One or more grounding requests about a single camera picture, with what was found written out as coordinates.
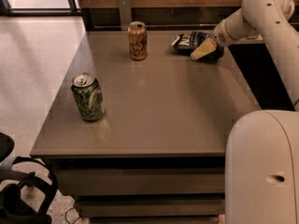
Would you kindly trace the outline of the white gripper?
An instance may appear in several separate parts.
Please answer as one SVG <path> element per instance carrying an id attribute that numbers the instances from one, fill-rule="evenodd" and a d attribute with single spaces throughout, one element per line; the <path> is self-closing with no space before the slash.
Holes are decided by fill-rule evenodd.
<path id="1" fill-rule="evenodd" d="M 229 47 L 232 44 L 232 39 L 226 31 L 225 20 L 222 20 L 215 27 L 213 31 L 213 38 L 206 39 L 199 47 L 197 47 L 191 53 L 191 58 L 194 61 L 199 60 L 204 56 L 214 52 L 217 48 L 217 44 L 222 47 Z"/>

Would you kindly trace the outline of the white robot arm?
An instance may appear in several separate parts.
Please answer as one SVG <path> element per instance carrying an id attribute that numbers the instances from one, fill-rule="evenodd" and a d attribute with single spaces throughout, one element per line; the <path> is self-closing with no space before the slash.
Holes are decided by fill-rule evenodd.
<path id="1" fill-rule="evenodd" d="M 299 34 L 289 24 L 292 0 L 242 0 L 213 36 L 191 54 L 259 34 L 294 105 L 242 117 L 230 132 L 225 158 L 225 224 L 299 224 Z"/>

